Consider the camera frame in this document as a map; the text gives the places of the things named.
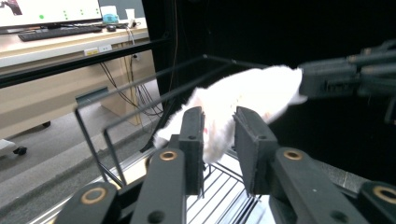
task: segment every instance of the white cup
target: white cup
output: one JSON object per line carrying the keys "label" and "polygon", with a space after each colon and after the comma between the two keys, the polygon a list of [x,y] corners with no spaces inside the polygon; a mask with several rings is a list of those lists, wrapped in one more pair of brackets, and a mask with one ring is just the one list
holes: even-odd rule
{"label": "white cup", "polygon": [[134,8],[127,8],[126,11],[126,18],[128,21],[134,21]]}

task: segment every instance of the white towel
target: white towel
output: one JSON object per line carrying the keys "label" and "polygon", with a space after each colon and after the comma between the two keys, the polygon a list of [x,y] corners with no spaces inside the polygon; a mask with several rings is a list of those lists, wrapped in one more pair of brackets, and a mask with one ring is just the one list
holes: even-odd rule
{"label": "white towel", "polygon": [[272,66],[225,77],[207,89],[196,88],[189,101],[154,134],[154,146],[162,148],[172,134],[179,134],[184,112],[200,106],[205,113],[203,160],[216,162],[233,145],[236,107],[252,109],[270,123],[279,118],[288,105],[306,101],[298,92],[302,76],[301,69]]}

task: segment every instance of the wall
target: wall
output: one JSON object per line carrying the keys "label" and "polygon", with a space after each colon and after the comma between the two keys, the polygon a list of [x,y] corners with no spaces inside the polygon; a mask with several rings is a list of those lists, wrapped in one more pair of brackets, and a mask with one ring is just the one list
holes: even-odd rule
{"label": "wall", "polygon": [[121,20],[128,19],[126,17],[126,8],[134,8],[134,16],[136,18],[145,17],[142,2],[140,0],[99,0],[101,7],[116,6],[117,14]]}
{"label": "wall", "polygon": [[[153,24],[148,28],[151,37],[161,37],[164,18],[160,4],[153,1],[147,3],[148,22]],[[177,4],[178,63],[207,53],[297,67],[359,54],[363,48],[396,38],[396,1],[166,1],[167,6],[173,3]],[[166,55],[170,50],[155,50],[154,54],[165,55],[156,61],[157,67],[170,58]],[[200,75],[189,71],[172,84]],[[221,77],[213,76],[211,81]],[[163,92],[169,90],[169,82],[159,85]],[[388,102],[382,97],[309,100],[290,108],[271,129],[282,146],[302,149],[356,175],[396,184],[389,172],[396,169],[396,126],[383,121]]]}

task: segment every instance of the monitor screen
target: monitor screen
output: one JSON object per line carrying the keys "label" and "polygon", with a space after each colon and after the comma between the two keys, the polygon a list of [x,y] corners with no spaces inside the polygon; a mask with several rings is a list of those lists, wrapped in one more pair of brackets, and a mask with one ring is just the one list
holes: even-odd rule
{"label": "monitor screen", "polygon": [[98,0],[0,0],[0,29],[100,21]]}

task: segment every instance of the desk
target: desk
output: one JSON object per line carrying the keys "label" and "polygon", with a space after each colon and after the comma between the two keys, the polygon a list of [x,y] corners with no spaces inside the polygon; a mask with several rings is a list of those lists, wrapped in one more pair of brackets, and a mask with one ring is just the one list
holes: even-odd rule
{"label": "desk", "polygon": [[[135,42],[138,43],[147,40],[149,35],[145,20],[137,21],[141,24],[132,29],[132,32]],[[104,29],[98,34],[31,42],[22,42],[16,35],[3,35],[0,36],[0,43],[0,76],[36,66],[82,58],[85,57],[84,49],[109,45],[113,49],[119,49],[132,45],[128,33],[121,29],[112,33]],[[119,86],[155,74],[150,50],[141,52],[140,60],[133,60],[132,67],[130,57],[105,62]],[[96,64],[0,89],[0,139],[72,112],[77,105],[77,97],[103,87],[110,90],[114,88],[103,68]],[[134,89],[126,93],[137,102]],[[118,115],[134,110],[131,105],[118,98],[107,99],[102,105]],[[130,121],[139,124],[140,118],[137,116]]]}

